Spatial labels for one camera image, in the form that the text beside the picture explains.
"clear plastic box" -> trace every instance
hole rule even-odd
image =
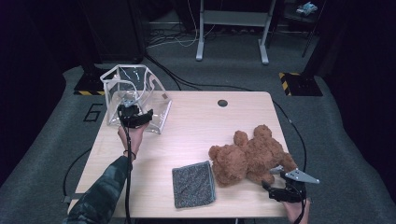
[[[147,132],[161,133],[172,99],[160,80],[143,64],[119,64],[100,76],[104,83],[107,125],[120,125],[119,105],[137,105],[140,114],[153,110]]]

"brown teddy bear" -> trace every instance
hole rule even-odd
[[[262,180],[274,183],[270,169],[282,165],[285,172],[297,168],[289,153],[283,151],[273,137],[271,130],[265,125],[254,129],[254,136],[236,131],[233,145],[213,146],[209,149],[209,157],[213,161],[212,170],[219,186],[234,185],[247,177],[257,184]]]

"gray cloth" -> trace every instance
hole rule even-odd
[[[172,170],[175,207],[195,207],[216,200],[215,184],[209,161]]]

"black curtain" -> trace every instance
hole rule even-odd
[[[79,65],[89,70],[94,63],[100,63],[90,26],[79,0],[22,1],[37,31],[63,71]]]
[[[51,7],[38,1],[0,3],[1,184],[61,99],[63,71],[78,64],[65,44],[57,8]]]
[[[396,2],[353,0],[347,13],[344,37],[325,81],[346,132],[396,202]]]

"yellow black hazard tape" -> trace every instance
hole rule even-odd
[[[74,91],[75,95],[105,95],[104,91]]]
[[[288,96],[322,96],[314,78],[304,77],[299,73],[279,73],[282,88]]]
[[[289,83],[287,81],[287,76],[299,76],[299,73],[279,73],[280,81],[282,83],[283,91],[286,95],[292,95]]]

